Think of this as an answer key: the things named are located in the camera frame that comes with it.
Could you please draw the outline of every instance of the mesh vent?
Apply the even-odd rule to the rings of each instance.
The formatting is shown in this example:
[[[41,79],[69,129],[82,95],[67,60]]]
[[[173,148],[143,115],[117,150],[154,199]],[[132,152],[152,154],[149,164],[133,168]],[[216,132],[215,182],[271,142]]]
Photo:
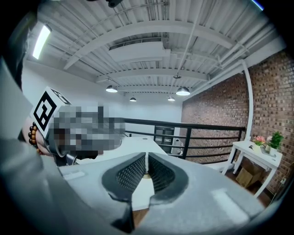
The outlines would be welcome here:
[[[133,193],[145,174],[145,156],[140,157],[137,161],[121,169],[117,175],[117,182]]]
[[[147,39],[136,39],[136,40],[131,40],[127,42],[123,42],[120,44],[113,45],[109,48],[109,50],[113,50],[122,46],[127,46],[127,45],[132,45],[132,44],[137,44],[137,43],[144,43],[144,42],[161,42],[161,38],[147,38]]]
[[[148,159],[148,173],[150,174],[153,181],[154,192],[157,193],[168,187],[170,183],[174,181],[175,173],[153,157],[149,156]]]

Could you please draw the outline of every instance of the ceiling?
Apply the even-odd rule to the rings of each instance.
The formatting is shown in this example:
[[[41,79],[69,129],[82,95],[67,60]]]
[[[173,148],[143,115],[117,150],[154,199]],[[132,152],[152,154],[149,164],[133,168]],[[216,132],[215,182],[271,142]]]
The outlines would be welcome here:
[[[180,86],[193,91],[277,36],[249,0],[123,0],[115,8],[105,0],[50,1],[40,6],[38,20],[30,51],[42,24],[52,29],[38,63],[125,93],[173,94]],[[149,38],[160,38],[170,55],[118,64],[108,52]],[[177,73],[183,77],[174,79]]]

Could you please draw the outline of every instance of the white ceiling beam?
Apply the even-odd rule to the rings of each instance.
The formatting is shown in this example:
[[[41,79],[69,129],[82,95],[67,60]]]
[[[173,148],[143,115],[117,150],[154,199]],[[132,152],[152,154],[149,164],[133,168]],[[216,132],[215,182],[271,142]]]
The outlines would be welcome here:
[[[138,85],[138,86],[122,86],[116,88],[118,92],[132,92],[132,91],[163,91],[168,92],[170,90],[170,86],[156,86],[156,85]]]
[[[269,21],[269,19],[267,17],[263,17],[261,18],[261,20],[259,20],[259,22],[257,22],[256,24],[253,25],[253,27],[251,27],[251,29],[245,34],[245,36],[239,40],[239,42],[237,44],[235,44],[234,47],[232,47],[221,59],[220,62],[222,63],[228,56],[230,56],[231,54],[233,54],[239,47],[242,47],[242,45],[248,40],[250,39],[254,34],[256,34],[258,31],[260,31],[260,29],[267,24]]]
[[[266,58],[278,53],[279,51],[286,48],[286,44],[281,36],[276,37],[274,40],[245,58],[245,62],[247,64],[247,67],[251,67],[253,65],[256,65],[260,63],[261,61],[265,60]],[[208,82],[202,83],[201,86],[196,86],[194,90],[192,90],[191,94],[186,96],[184,100],[190,99],[192,96],[197,95],[210,87],[234,76],[237,73],[240,73],[244,70],[244,68],[240,65],[240,62],[237,61],[234,64],[228,66],[225,68],[224,71],[220,72],[219,74],[215,75],[213,78],[211,78]]]
[[[147,34],[154,32],[168,32],[178,34],[190,34],[193,28],[192,23],[180,22],[180,21],[144,21],[135,24],[129,24],[123,27],[119,27],[100,37],[92,40],[87,45],[80,48],[75,54],[68,60],[64,69],[68,69],[79,58],[87,55],[91,51],[113,41],[121,38],[129,37],[137,34]],[[228,49],[232,48],[236,43],[230,38],[216,32],[210,28],[206,28],[201,25],[197,25],[193,32],[196,37],[201,37],[209,41],[220,44]]]
[[[171,53],[176,53],[176,54],[183,54],[185,51],[185,49],[183,48],[174,48],[171,49],[170,52]],[[199,51],[199,50],[192,50],[191,52],[187,52],[186,53],[187,56],[199,56],[208,60],[212,60],[214,62],[218,62],[217,58],[214,57],[213,55],[203,52],[203,51]]]
[[[176,6],[176,2],[175,0],[170,0],[170,10],[169,10],[169,18],[170,20],[175,20],[175,6]]]
[[[121,2],[121,4],[124,4],[127,9],[128,8],[131,8],[130,1],[129,0],[125,0],[125,1]],[[135,14],[134,14],[134,12],[132,10],[126,12],[126,14],[130,18],[132,24],[137,23],[136,16],[135,16]]]
[[[134,69],[134,70],[126,70],[116,73],[108,73],[106,75],[98,76],[97,82],[118,78],[129,78],[129,77],[138,77],[138,76],[175,76],[177,69],[169,69],[169,68],[150,68],[150,69]],[[204,73],[198,73],[188,70],[180,70],[179,75],[183,78],[190,78],[200,81],[208,81],[208,77]]]

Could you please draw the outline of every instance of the bracelet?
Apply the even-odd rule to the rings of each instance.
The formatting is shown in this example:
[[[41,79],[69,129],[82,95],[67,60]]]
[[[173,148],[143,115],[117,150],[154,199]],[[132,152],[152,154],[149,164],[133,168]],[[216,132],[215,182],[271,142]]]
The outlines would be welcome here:
[[[29,143],[31,145],[34,145],[37,148],[37,152],[40,155],[43,155],[43,153],[40,151],[40,149],[37,146],[36,133],[37,133],[38,127],[37,127],[35,122],[33,122],[33,125],[29,127],[29,130],[30,130],[30,132],[28,133],[28,136],[29,136],[28,141],[29,141]]]

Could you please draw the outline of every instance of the flower pot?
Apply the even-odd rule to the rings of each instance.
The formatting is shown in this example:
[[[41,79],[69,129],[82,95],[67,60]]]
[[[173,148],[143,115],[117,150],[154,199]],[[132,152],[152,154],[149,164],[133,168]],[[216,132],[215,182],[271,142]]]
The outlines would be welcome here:
[[[260,146],[256,144],[252,146],[252,150],[256,153],[262,153]]]
[[[270,155],[275,156],[276,153],[277,153],[277,150],[271,147]]]
[[[269,145],[266,145],[266,151],[270,152],[270,150],[271,150],[271,147]]]

